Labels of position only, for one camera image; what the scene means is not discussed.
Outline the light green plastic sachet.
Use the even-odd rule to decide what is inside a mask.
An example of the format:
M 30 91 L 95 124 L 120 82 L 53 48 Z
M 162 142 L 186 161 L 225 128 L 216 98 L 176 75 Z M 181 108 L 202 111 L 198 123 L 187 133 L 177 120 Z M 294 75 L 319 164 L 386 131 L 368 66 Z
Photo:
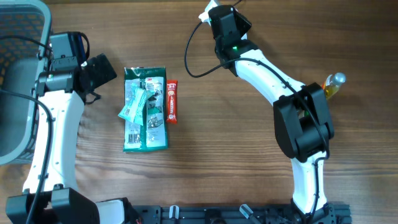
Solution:
M 154 95 L 154 91 L 141 88 L 138 84 L 132 83 L 129 85 L 131 96 L 127 98 L 127 103 L 124 105 L 118 116 L 128 122 L 144 125 L 144 106 L 147 100 Z

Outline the red Nescafe coffee stick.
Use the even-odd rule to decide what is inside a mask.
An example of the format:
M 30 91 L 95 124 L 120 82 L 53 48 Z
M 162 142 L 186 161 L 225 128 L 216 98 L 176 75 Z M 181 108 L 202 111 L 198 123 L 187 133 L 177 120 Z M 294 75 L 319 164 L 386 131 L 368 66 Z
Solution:
M 167 81 L 167 122 L 177 124 L 177 80 Z

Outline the green 3M gloves package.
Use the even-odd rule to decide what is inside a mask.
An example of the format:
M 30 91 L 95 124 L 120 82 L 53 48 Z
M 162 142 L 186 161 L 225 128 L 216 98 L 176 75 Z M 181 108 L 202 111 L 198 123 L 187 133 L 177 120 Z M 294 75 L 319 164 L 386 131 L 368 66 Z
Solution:
M 166 72 L 164 67 L 136 67 L 124 69 L 124 101 L 131 96 L 129 85 L 154 91 L 144 106 L 144 125 L 125 120 L 123 151 L 151 152 L 168 148 L 165 121 Z

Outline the yellow oil bottle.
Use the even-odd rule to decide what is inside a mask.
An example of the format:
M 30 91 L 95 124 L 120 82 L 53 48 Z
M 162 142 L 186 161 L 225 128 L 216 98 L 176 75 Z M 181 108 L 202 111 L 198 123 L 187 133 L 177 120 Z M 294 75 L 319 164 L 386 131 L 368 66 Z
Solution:
M 321 85 L 326 99 L 329 100 L 335 93 L 337 93 L 345 81 L 346 75 L 344 73 L 338 72 L 336 74 L 329 75 Z

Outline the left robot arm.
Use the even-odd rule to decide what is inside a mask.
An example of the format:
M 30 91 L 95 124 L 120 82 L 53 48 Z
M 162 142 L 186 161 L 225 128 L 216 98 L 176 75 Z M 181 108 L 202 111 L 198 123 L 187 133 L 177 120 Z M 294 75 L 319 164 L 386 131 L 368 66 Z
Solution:
M 34 156 L 22 195 L 9 197 L 6 215 L 13 223 L 126 223 L 129 203 L 123 198 L 93 202 L 78 192 L 75 156 L 78 126 L 86 96 L 116 78 L 103 55 L 90 57 L 81 32 L 50 36 L 47 70 L 35 81 L 33 103 L 39 117 Z

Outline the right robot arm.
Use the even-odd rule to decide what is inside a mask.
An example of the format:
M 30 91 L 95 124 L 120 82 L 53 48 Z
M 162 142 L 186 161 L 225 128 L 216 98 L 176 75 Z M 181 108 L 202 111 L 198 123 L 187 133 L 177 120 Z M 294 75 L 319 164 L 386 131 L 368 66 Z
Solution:
M 234 6 L 212 1 L 200 19 L 211 26 L 220 65 L 250 83 L 273 106 L 276 141 L 292 162 L 292 203 L 299 219 L 321 220 L 327 205 L 323 163 L 334 136 L 323 89 L 290 78 L 266 59 L 247 38 L 251 23 Z

